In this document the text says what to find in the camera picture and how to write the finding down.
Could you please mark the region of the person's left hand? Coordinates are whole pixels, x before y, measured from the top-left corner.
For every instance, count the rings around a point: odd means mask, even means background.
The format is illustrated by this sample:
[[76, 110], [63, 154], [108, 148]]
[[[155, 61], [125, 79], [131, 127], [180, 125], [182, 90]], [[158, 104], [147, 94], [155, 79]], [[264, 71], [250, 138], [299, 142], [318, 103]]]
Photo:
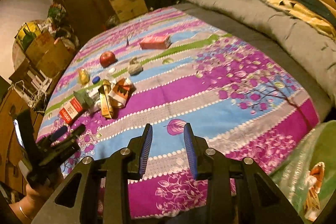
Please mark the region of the person's left hand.
[[26, 196], [20, 201], [10, 204], [11, 210], [21, 223], [31, 223], [61, 182], [61, 180], [58, 181], [54, 186], [49, 186], [47, 184], [39, 185], [35, 189], [27, 184]]

